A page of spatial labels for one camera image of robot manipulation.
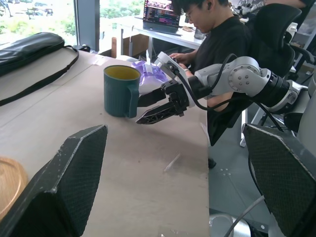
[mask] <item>laptop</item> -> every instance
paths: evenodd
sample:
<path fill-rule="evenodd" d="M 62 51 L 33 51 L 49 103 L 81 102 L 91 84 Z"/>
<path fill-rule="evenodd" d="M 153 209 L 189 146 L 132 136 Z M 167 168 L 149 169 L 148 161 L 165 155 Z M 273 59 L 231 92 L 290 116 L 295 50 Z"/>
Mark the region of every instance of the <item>laptop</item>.
<path fill-rule="evenodd" d="M 173 12 L 171 0 L 145 0 L 143 28 L 177 35 L 180 16 Z"/>

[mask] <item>black strap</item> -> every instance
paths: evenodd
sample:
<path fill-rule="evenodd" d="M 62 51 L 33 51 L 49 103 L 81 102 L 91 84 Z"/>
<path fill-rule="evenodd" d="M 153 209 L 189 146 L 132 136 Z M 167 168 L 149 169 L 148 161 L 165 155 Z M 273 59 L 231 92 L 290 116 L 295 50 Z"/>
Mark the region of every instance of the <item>black strap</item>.
<path fill-rule="evenodd" d="M 78 50 L 76 50 L 75 48 L 73 48 L 70 45 L 67 45 L 65 47 L 71 48 L 77 54 L 76 57 L 74 58 L 74 60 L 69 65 L 67 65 L 67 67 L 54 73 L 53 75 L 51 75 L 49 77 L 44 78 L 43 80 L 36 82 L 35 84 L 31 85 L 30 87 L 26 88 L 25 90 L 19 92 L 16 95 L 13 95 L 13 96 L 8 97 L 6 99 L 0 100 L 0 106 L 6 105 L 6 104 L 9 104 L 9 103 L 16 101 L 18 99 L 21 99 L 22 97 L 27 96 L 27 95 L 33 93 L 34 91 L 37 91 L 37 90 L 43 88 L 44 86 L 47 86 L 48 84 L 51 84 L 52 82 L 56 81 L 64 73 L 66 73 L 71 68 L 71 66 L 73 64 L 75 64 L 75 62 L 78 60 L 79 52 L 78 52 Z"/>

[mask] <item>black bag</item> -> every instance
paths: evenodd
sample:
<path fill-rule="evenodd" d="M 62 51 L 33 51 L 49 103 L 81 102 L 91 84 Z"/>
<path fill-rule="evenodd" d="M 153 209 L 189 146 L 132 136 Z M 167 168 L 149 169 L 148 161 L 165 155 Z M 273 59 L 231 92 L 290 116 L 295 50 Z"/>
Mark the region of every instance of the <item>black bag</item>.
<path fill-rule="evenodd" d="M 0 100 L 0 106 L 18 100 L 36 90 L 43 88 L 44 86 L 60 78 L 66 71 L 68 71 L 69 68 L 78 60 L 79 52 L 70 45 L 64 45 L 65 41 L 62 37 L 53 33 L 44 32 L 18 40 L 14 43 L 11 43 L 8 47 L 1 49 L 0 77 L 63 47 L 71 48 L 76 52 L 77 56 L 64 69 L 36 82 L 16 95 Z"/>

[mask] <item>laptop screen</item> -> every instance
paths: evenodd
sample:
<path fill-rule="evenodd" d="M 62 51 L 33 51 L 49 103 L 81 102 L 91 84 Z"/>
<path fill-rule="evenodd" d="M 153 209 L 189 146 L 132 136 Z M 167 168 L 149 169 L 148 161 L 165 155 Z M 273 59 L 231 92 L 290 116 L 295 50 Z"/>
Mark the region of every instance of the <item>laptop screen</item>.
<path fill-rule="evenodd" d="M 180 16 L 172 10 L 171 0 L 145 0 L 144 22 L 178 26 Z"/>

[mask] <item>window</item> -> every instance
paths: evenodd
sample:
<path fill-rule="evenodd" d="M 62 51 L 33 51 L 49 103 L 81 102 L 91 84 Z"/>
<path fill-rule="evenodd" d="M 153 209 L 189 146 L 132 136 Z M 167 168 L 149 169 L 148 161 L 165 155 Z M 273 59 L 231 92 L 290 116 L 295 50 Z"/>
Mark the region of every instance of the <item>window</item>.
<path fill-rule="evenodd" d="M 39 32 L 77 44 L 74 0 L 0 0 L 0 44 Z"/>
<path fill-rule="evenodd" d="M 144 14 L 144 0 L 100 0 L 100 50 L 111 48 L 112 37 L 116 37 L 118 18 Z M 124 32 L 129 37 L 131 31 Z"/>

